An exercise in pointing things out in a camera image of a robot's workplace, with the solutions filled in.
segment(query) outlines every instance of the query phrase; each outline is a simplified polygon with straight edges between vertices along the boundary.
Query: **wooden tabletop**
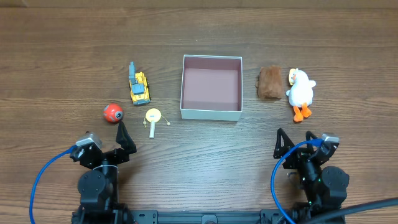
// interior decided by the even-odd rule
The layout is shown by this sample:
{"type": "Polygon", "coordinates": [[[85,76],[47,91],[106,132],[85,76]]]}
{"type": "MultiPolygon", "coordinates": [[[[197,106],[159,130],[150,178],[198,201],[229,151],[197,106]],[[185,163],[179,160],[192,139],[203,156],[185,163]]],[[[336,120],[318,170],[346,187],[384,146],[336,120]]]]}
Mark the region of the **wooden tabletop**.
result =
{"type": "MultiPolygon", "coordinates": [[[[102,109],[119,103],[138,146],[120,165],[121,202],[131,209],[276,208],[270,176],[276,131],[293,142],[308,130],[339,135],[325,166],[350,175],[343,207],[398,196],[398,11],[387,9],[0,9],[0,223],[28,223],[42,166],[85,131],[117,147],[102,109]],[[242,56],[243,113],[237,122],[182,120],[184,54],[242,56]],[[133,106],[129,62],[150,80],[152,102],[133,106]],[[260,67],[290,68],[317,81],[312,116],[300,124],[286,98],[259,100],[260,67]],[[142,121],[158,108],[155,139],[142,121]]],[[[37,187],[36,223],[70,223],[87,169],[68,156],[37,187]]],[[[277,174],[285,208],[304,192],[277,174]]],[[[397,223],[398,208],[346,217],[397,223]]]]}

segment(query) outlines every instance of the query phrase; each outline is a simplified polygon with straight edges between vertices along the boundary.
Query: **red ball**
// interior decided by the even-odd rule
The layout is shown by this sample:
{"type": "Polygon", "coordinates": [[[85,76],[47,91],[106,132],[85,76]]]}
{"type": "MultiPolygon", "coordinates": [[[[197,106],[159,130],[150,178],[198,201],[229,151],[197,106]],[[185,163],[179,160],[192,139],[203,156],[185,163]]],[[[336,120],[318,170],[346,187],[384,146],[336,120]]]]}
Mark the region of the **red ball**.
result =
{"type": "Polygon", "coordinates": [[[123,109],[116,103],[105,106],[104,117],[110,123],[117,123],[123,117],[123,109]]]}

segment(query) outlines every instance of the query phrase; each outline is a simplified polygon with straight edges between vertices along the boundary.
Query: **brown pouch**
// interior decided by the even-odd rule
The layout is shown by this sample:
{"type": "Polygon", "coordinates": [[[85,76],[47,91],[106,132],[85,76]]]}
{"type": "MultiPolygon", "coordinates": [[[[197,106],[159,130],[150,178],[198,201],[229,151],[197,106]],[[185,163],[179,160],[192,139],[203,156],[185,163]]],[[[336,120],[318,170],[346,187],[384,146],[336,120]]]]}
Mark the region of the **brown pouch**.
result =
{"type": "Polygon", "coordinates": [[[260,99],[281,99],[284,96],[281,71],[282,69],[275,65],[268,68],[261,68],[259,81],[256,83],[260,99]]]}

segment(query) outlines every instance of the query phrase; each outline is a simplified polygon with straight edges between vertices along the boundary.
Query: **white duck plush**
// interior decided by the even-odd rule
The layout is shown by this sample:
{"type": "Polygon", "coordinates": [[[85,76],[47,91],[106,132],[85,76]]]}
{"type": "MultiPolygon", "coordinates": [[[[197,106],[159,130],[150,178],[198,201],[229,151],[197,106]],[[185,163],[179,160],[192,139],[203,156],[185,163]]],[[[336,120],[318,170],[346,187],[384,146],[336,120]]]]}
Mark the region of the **white duck plush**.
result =
{"type": "Polygon", "coordinates": [[[304,118],[311,116],[312,112],[308,108],[312,104],[313,91],[312,88],[317,84],[313,80],[308,79],[308,75],[299,70],[291,69],[289,72],[290,90],[286,91],[289,97],[289,103],[293,106],[295,122],[301,122],[304,118]]]}

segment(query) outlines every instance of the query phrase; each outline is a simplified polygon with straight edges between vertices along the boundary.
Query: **yellow toy truck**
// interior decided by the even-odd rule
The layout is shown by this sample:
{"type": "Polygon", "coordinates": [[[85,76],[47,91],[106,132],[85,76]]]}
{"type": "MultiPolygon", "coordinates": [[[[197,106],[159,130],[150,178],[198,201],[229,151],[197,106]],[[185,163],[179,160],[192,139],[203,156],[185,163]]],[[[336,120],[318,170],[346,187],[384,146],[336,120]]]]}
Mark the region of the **yellow toy truck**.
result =
{"type": "Polygon", "coordinates": [[[149,84],[143,72],[136,73],[134,62],[130,63],[129,72],[130,94],[134,105],[150,102],[149,84]]]}

